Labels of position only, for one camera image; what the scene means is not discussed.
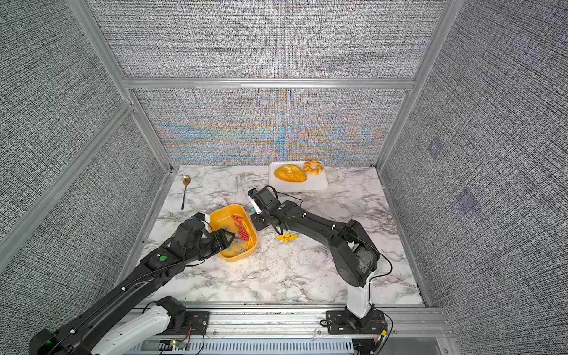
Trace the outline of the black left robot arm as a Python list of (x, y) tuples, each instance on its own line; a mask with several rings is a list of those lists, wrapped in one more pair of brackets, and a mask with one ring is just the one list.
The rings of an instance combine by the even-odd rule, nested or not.
[(205, 215), (181, 223), (174, 234), (143, 257), (112, 291), (55, 331), (43, 329), (30, 341), (30, 354), (93, 354), (104, 336), (137, 304), (185, 268), (227, 249), (235, 233), (214, 230)]

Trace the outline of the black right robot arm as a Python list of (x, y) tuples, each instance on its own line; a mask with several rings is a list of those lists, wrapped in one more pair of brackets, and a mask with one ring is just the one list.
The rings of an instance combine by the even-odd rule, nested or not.
[(356, 320), (367, 318), (371, 312), (370, 282), (381, 253), (362, 224), (328, 220), (293, 201), (282, 202), (271, 186), (251, 189), (248, 197), (254, 208), (251, 220), (258, 231), (270, 226), (278, 235), (305, 235), (329, 249), (338, 275), (348, 284), (347, 312)]

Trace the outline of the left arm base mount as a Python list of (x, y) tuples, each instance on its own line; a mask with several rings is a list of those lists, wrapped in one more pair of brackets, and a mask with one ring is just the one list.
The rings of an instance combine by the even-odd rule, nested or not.
[(209, 324), (210, 313), (188, 309), (172, 296), (167, 296), (155, 303), (167, 311), (170, 321), (160, 335), (186, 335), (194, 331), (205, 334)]

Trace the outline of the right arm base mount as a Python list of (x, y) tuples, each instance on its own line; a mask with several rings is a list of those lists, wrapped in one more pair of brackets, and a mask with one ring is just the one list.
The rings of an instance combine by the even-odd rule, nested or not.
[(327, 328), (328, 333), (332, 335), (341, 334), (384, 334), (388, 332), (388, 322), (385, 314), (371, 307), (367, 315), (358, 318), (352, 314), (347, 308), (342, 311), (327, 311), (325, 318), (321, 319), (320, 325)]

